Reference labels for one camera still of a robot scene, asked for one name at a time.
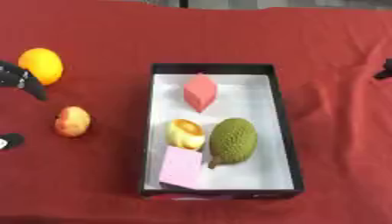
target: red cube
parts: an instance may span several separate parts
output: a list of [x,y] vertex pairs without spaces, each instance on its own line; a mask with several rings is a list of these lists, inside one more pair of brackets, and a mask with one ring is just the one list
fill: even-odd
[[196,111],[201,113],[216,98],[216,84],[206,75],[199,73],[184,85],[184,98]]

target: pink cube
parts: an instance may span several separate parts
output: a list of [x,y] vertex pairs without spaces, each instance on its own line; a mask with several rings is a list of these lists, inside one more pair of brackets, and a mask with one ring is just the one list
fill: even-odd
[[198,151],[168,146],[159,182],[184,188],[197,188],[201,158]]
[[216,84],[204,74],[197,74],[184,85],[184,98],[201,113],[216,97]]

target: tray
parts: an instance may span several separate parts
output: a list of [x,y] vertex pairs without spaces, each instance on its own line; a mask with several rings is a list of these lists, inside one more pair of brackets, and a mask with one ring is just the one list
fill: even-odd
[[[202,113],[191,108],[183,97],[183,85],[200,72],[218,85],[215,102]],[[254,124],[258,145],[252,157],[243,163],[211,170],[207,167],[211,157],[206,144],[198,188],[163,188],[158,174],[166,148],[165,125],[172,119],[189,119],[201,124],[208,137],[214,125],[229,117],[242,117]],[[304,190],[272,65],[154,64],[143,155],[140,193],[147,197],[287,198]]]

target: peach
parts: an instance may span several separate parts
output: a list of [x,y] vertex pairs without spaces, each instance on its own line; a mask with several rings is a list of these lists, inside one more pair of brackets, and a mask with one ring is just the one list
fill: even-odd
[[86,110],[72,106],[61,110],[54,128],[63,137],[79,137],[88,130],[90,123],[91,117]]

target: red table surface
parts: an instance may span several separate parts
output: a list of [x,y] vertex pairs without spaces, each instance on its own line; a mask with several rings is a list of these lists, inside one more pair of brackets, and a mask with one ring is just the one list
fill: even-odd
[[[2,60],[42,46],[66,69],[47,102],[0,89],[0,133],[26,137],[0,153],[1,223],[392,222],[392,82],[373,78],[392,56],[392,12],[14,0],[2,3],[0,18]],[[154,62],[273,63],[306,192],[289,200],[140,199]],[[53,132],[68,105],[94,117],[82,138]]]

